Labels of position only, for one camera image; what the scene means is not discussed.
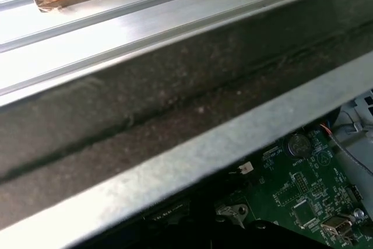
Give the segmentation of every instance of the metal rail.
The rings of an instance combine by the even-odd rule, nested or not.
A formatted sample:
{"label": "metal rail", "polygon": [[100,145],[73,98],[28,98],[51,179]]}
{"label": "metal rail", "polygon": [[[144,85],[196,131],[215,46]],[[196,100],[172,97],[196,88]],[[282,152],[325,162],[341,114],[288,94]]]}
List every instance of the metal rail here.
{"label": "metal rail", "polygon": [[0,232],[0,247],[88,239],[372,88],[372,61],[373,52],[27,218]]}
{"label": "metal rail", "polygon": [[2,106],[296,0],[93,0],[53,13],[0,1]]}

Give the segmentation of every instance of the capacitor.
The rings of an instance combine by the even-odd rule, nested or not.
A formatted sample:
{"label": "capacitor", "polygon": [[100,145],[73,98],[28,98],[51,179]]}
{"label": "capacitor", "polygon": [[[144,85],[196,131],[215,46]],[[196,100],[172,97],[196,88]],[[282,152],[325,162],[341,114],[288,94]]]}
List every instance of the capacitor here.
{"label": "capacitor", "polygon": [[354,217],[357,219],[357,220],[363,220],[365,218],[365,213],[364,211],[362,211],[361,209],[359,208],[356,208],[354,210]]}
{"label": "capacitor", "polygon": [[287,142],[287,148],[294,158],[308,158],[312,156],[312,144],[307,136],[293,134]]}

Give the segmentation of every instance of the red wire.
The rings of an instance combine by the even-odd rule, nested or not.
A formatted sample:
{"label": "red wire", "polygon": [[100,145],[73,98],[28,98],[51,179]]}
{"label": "red wire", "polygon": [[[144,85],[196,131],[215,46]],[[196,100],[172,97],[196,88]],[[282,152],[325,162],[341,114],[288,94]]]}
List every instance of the red wire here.
{"label": "red wire", "polygon": [[332,135],[332,131],[325,124],[320,124],[320,126],[322,126],[329,135]]}

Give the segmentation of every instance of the black wire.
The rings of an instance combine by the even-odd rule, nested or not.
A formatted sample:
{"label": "black wire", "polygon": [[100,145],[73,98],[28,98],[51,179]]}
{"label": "black wire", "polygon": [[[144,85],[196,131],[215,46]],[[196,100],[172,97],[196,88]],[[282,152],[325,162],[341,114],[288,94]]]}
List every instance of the black wire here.
{"label": "black wire", "polygon": [[354,119],[352,119],[351,115],[350,115],[348,112],[346,112],[346,111],[341,111],[341,113],[345,113],[345,114],[349,117],[349,119],[350,119],[350,121],[351,121],[352,123],[355,122]]}
{"label": "black wire", "polygon": [[339,140],[332,134],[329,135],[330,138],[334,141],[334,143],[341,149],[343,153],[345,153],[356,165],[358,165],[360,168],[364,169],[370,176],[373,177],[373,172],[361,161],[356,159],[354,155],[352,155],[343,145],[339,142]]}

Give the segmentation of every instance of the circuit board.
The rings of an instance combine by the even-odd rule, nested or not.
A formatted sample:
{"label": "circuit board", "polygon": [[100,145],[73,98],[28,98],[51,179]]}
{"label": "circuit board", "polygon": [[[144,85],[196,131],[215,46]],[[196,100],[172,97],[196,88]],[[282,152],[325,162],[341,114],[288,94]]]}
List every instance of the circuit board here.
{"label": "circuit board", "polygon": [[[237,190],[223,203],[248,206],[243,224],[262,219],[332,248],[373,248],[373,239],[360,232],[359,226],[369,217],[357,189],[339,166],[323,133],[314,130],[305,135],[312,145],[309,157],[290,157],[285,139],[278,140],[249,158],[252,168],[245,176],[257,183]],[[340,213],[351,215],[356,209],[363,215],[351,227],[354,245],[323,228],[328,219],[338,219],[335,215]]]}

